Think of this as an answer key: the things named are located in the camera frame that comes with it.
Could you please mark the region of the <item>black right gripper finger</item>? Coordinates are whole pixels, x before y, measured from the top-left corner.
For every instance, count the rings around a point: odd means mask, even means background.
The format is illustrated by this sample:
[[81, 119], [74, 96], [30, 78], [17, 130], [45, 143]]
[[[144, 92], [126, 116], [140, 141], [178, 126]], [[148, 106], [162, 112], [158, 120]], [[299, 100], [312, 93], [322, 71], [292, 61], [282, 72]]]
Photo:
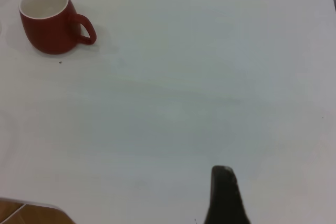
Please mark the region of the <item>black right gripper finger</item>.
[[250, 224], [238, 180], [233, 169], [228, 166], [212, 168], [209, 209], [204, 222]]

